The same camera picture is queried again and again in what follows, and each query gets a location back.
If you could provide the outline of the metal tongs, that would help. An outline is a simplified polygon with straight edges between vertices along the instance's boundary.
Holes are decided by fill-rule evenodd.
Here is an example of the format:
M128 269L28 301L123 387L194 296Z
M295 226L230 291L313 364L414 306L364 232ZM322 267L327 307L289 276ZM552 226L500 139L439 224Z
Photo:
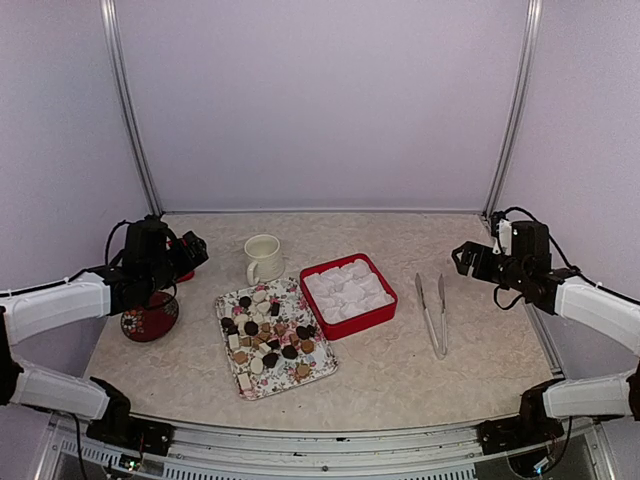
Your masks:
M422 277L419 273L415 275L414 283L434 354L438 360L444 360L448 354L448 322L444 276L440 274L437 282L439 295L438 315L433 315L427 305Z

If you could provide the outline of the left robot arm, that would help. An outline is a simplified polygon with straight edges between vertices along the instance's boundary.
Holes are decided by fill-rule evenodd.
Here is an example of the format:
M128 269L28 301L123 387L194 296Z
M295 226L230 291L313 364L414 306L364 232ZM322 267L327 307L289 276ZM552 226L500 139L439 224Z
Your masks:
M108 382L83 379L17 360L12 346L67 324L151 307L154 294L208 259L206 242L189 231L178 237L159 217L126 225L115 257L49 284L1 294L1 403L66 412L87 420L89 438L165 456L174 428L131 415L131 402Z

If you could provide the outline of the caramel hexagon chocolate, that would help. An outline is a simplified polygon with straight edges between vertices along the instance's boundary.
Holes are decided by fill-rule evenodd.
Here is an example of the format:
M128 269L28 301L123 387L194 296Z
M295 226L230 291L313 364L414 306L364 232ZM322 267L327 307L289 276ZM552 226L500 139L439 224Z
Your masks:
M309 376L311 368L307 364L299 364L296 366L295 374L298 379L303 379Z

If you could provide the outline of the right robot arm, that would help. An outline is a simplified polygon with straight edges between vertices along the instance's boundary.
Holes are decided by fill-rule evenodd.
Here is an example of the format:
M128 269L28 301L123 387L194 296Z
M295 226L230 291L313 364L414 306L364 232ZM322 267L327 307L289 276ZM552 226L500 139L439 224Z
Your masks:
M552 266L557 243L546 224L533 217L511 221L506 212L490 218L492 246L467 241L451 253L457 272L514 290L520 300L566 320L578 322L639 352L639 303L589 279L576 265ZM550 380L526 390L519 412L485 421L478 437L486 454L500 453L559 438L564 420L576 417L639 417L639 371L582 380Z

